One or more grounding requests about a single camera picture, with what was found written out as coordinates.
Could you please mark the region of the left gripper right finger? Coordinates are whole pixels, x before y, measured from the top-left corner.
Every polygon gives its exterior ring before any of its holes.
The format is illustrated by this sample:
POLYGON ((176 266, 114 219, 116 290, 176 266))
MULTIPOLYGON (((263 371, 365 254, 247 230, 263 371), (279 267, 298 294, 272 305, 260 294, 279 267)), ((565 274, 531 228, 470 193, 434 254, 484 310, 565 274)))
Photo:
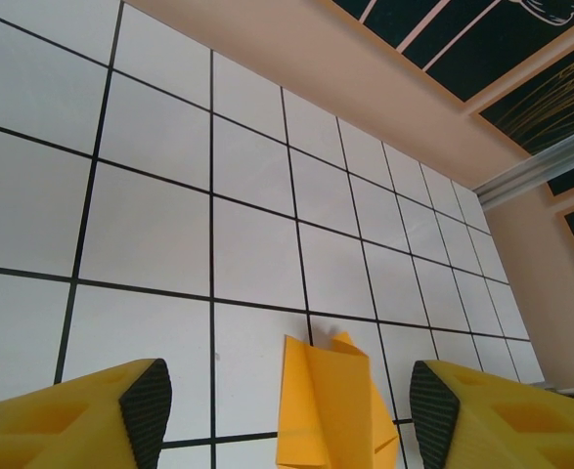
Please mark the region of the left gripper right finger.
POLYGON ((417 361, 424 469, 574 469, 574 399, 451 362, 417 361))

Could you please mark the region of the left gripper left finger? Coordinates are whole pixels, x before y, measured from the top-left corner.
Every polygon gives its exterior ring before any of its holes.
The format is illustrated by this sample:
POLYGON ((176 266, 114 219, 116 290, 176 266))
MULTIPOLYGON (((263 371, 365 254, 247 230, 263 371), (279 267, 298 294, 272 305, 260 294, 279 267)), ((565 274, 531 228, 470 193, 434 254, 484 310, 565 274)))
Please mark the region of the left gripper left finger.
POLYGON ((171 402, 163 359, 0 401, 0 469, 156 469, 171 402))

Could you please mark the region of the orange paper sheet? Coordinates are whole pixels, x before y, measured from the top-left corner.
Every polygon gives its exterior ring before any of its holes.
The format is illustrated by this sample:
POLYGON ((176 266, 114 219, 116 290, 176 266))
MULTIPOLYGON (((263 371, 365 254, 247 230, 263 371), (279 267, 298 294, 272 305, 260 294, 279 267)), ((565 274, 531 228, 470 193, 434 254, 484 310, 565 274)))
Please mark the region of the orange paper sheet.
POLYGON ((279 407, 278 469, 395 469, 399 435, 346 332, 324 349, 288 336, 279 407))

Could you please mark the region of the aluminium corner post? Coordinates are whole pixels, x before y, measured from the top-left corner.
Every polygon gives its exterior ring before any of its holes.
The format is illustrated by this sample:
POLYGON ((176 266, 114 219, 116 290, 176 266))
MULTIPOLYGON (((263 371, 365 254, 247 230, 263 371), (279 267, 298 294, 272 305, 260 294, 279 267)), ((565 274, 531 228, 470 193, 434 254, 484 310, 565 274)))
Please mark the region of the aluminium corner post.
POLYGON ((473 189, 487 211, 574 169, 574 135, 473 189))

